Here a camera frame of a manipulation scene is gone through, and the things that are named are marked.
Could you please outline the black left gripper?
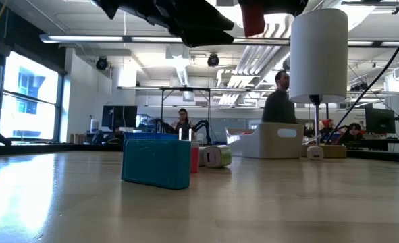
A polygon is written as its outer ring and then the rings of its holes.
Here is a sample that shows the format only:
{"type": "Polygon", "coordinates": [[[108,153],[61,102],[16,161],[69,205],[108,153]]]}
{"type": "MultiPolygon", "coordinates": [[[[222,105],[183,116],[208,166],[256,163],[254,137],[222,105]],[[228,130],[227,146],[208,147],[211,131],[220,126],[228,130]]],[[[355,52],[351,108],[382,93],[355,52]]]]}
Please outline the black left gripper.
{"type": "Polygon", "coordinates": [[[187,47],[229,45],[234,41],[229,34],[214,31],[232,30],[233,21],[205,0],[158,0],[158,9],[152,0],[94,0],[94,5],[100,7],[111,20],[120,9],[150,25],[162,26],[170,34],[180,34],[180,28],[212,30],[181,33],[180,38],[187,47]]]}

